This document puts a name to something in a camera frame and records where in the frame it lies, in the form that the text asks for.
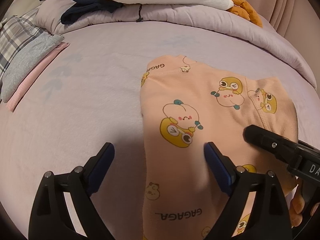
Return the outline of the person's right hand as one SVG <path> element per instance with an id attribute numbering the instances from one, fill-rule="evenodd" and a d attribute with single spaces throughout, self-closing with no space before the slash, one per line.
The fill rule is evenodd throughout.
<path id="1" fill-rule="evenodd" d="M 303 180 L 297 179 L 297 188 L 294 197 L 290 202 L 289 214 L 291 220 L 291 227 L 297 227 L 303 220 L 302 211 L 305 206 L 305 200 L 302 196 Z"/>

